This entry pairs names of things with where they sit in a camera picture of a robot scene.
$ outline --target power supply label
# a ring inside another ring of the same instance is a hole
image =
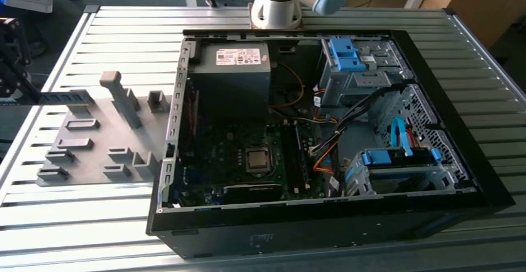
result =
[[[215,52],[215,64],[218,66],[259,65],[260,63],[260,49],[219,49]]]

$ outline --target motherboard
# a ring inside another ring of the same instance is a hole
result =
[[[310,171],[311,124],[210,125],[183,158],[175,196],[184,206],[318,198],[322,177]]]

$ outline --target cpu socket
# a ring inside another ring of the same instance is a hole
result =
[[[247,173],[260,178],[271,172],[271,152],[268,147],[246,148]]]

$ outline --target aluminum extrusion table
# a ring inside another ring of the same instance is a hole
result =
[[[100,7],[83,14],[44,90],[88,89],[107,97],[100,73],[119,70],[136,96],[150,90],[171,94],[183,29],[247,27],[246,8]],[[419,241],[186,262],[144,234],[150,183],[35,184],[67,109],[33,107],[0,167],[0,268],[525,271],[526,96],[457,16],[403,9],[350,9],[331,17],[304,12],[304,27],[410,32],[517,205]]]

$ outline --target wooden cabinet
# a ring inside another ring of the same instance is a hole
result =
[[[526,0],[425,0],[422,3],[425,9],[445,7],[454,9],[486,48],[526,14]]]

